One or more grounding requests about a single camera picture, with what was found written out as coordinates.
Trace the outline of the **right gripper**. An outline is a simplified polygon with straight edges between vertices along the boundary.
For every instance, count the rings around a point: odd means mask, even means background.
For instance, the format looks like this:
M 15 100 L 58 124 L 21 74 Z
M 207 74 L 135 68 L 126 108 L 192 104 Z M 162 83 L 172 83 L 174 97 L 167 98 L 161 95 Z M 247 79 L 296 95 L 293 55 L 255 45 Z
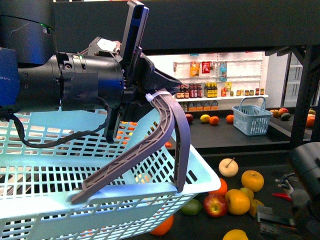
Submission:
M 318 240 L 320 238 L 320 143 L 309 142 L 290 154 L 293 173 L 276 182 L 291 202 L 291 218 L 257 207 L 259 235 L 263 240 Z

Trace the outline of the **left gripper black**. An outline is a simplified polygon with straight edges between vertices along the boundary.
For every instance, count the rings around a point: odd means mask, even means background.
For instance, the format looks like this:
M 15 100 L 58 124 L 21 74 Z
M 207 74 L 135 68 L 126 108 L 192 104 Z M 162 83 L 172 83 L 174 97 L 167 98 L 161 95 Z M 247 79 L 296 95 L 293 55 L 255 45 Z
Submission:
M 165 89 L 175 94 L 181 82 L 158 70 L 140 47 L 149 9 L 137 0 L 128 1 L 128 15 L 121 42 L 96 37 L 87 49 L 88 56 L 113 57 L 121 66 L 124 93 L 121 103 L 110 113 L 104 137 L 113 143 L 121 121 L 138 122 L 152 110 L 145 95 Z

